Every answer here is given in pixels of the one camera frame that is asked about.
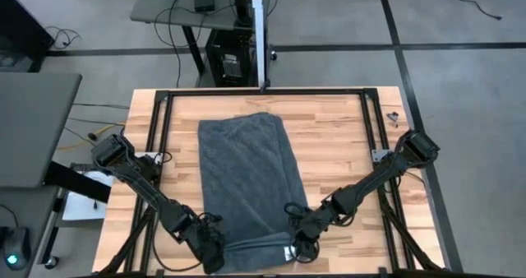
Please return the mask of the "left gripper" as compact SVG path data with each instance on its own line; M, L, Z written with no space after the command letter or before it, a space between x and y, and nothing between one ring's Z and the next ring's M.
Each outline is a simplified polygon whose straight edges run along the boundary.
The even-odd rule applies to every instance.
M224 234L221 229L223 217L200 214L180 233L193 253L201 254L205 274L214 274L224 266Z

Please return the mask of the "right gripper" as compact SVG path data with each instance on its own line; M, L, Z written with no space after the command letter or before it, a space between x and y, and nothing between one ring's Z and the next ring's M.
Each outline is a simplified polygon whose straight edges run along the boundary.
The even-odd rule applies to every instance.
M331 224L336 224L343 213L338 202L322 202L315 210L289 202L287 214L292 221L293 240L289 244L292 260L314 262L320 252L318 238Z

